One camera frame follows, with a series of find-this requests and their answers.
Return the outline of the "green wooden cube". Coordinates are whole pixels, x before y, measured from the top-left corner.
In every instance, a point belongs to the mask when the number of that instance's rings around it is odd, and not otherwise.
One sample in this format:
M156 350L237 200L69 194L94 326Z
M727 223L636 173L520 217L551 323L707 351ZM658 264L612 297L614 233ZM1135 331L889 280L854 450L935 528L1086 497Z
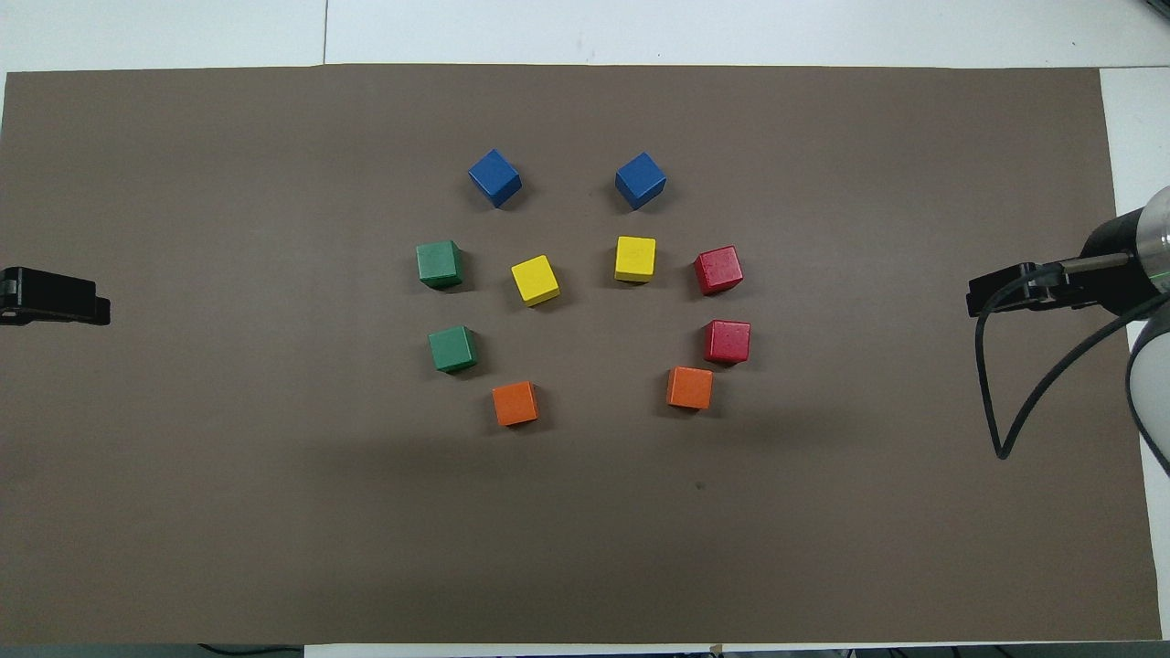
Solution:
M476 342L468 325L450 325L428 334L427 340L433 365L439 372L463 371L479 363Z
M415 246L419 280L432 289L447 289L463 283L463 252L452 240Z

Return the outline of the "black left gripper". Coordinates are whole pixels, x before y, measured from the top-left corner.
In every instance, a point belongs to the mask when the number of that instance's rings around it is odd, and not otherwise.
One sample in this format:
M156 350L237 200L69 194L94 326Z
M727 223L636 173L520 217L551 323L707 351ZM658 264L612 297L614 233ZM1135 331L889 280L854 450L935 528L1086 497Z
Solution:
M69 315L73 308L74 318ZM109 325L112 301L101 297L92 281L80 280L74 300L73 277L25 267L0 270L0 325L66 324L73 320L80 324Z

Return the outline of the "orange wooden cube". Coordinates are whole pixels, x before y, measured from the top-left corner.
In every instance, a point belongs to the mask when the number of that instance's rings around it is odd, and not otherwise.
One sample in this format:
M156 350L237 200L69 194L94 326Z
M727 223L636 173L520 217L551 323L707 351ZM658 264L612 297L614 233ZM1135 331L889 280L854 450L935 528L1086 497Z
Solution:
M530 381L493 388L493 403L496 421L503 429L539 418L536 389Z
M673 366L667 379L669 407L707 409L713 399L714 371L697 366Z

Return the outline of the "yellow wooden cube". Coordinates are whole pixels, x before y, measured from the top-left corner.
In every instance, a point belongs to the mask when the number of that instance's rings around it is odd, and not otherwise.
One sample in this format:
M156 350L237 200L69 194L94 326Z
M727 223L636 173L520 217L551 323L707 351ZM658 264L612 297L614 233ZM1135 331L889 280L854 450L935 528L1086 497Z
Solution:
M628 283L649 282L655 270L656 246L655 238L617 238L614 279Z
M560 295L558 280L545 254L514 265L511 276L526 307L538 306Z

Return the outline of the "red wooden cube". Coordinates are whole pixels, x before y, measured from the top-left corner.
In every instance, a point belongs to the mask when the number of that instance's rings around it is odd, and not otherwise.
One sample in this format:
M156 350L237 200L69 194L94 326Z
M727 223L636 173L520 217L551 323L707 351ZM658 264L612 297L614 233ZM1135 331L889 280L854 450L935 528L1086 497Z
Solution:
M744 280L739 254L734 245L702 251L693 261L698 292L709 296L732 289Z
M738 364L750 358L752 325L748 322L715 318L706 325L703 358L720 364Z

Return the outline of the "brown table mat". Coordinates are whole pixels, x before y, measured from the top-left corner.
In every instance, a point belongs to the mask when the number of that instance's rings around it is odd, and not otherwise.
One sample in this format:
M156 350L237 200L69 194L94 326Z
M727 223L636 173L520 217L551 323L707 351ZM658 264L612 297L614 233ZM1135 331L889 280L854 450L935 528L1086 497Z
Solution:
M632 211L639 153L668 180ZM0 644L1149 640L1126 340L998 460L964 300L1112 213L1093 69L12 75L0 263L112 323L0 328ZM703 358L715 318L746 362ZM435 370L450 325L476 366Z

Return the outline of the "blue wooden cube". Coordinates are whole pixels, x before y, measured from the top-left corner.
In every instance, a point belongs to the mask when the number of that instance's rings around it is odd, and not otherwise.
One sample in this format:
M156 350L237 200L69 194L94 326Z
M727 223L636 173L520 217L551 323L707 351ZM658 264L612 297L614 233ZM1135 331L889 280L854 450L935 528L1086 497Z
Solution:
M665 191L667 180L665 170L648 153L636 155L632 162L618 167L614 176L617 191L632 211L655 200Z
M517 167L498 149L488 151L479 162L473 163L468 167L468 176L481 196L493 204L493 208L501 208L523 186Z

